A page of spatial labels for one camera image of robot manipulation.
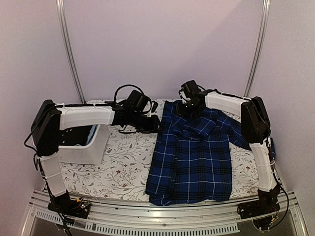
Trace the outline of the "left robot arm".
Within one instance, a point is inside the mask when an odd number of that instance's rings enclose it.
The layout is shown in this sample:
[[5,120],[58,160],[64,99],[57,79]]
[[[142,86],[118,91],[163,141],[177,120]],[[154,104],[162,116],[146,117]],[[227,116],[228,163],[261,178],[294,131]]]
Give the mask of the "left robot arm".
[[111,126],[134,127],[138,133],[157,133],[160,121],[154,114],[158,104],[137,86],[127,99],[102,103],[64,104],[45,100],[26,138],[33,145],[35,164],[41,167],[53,203],[62,213],[70,213],[72,200],[65,195],[60,163],[98,165],[106,149]]

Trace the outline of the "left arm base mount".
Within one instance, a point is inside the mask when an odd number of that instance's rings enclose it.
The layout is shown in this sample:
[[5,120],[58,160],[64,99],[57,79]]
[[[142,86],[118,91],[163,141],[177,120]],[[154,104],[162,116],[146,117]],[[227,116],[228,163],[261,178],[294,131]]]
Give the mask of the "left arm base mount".
[[91,201],[85,200],[82,197],[73,200],[66,192],[58,197],[52,196],[48,204],[48,209],[59,214],[87,219],[91,209]]

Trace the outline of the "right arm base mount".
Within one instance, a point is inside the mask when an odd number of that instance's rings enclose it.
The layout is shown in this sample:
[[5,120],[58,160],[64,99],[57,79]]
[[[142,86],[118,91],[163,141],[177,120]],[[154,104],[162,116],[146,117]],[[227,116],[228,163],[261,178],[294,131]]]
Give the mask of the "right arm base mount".
[[256,201],[241,203],[237,213],[241,219],[259,217],[253,220],[253,225],[259,231],[268,231],[278,219],[280,205],[278,197],[259,197]]

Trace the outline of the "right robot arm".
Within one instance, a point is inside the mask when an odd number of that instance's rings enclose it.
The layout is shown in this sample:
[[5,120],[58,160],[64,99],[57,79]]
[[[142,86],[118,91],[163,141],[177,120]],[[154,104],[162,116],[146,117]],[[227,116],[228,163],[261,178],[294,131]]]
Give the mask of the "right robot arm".
[[196,116],[205,108],[221,110],[241,119],[241,135],[249,143],[258,172],[258,194],[265,195],[254,204],[258,214],[270,210],[281,186],[275,176],[275,157],[272,154],[271,124],[261,97],[247,98],[203,89],[194,80],[181,85],[177,106],[180,116]]

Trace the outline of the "blue plaid long sleeve shirt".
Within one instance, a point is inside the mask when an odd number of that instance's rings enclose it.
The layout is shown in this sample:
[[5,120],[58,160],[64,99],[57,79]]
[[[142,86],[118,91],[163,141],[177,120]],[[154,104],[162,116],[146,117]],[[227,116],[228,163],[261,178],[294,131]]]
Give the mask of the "blue plaid long sleeve shirt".
[[224,112],[205,109],[180,117],[180,101],[165,101],[145,192],[157,206],[227,201],[232,193],[230,144],[249,150],[241,123]]

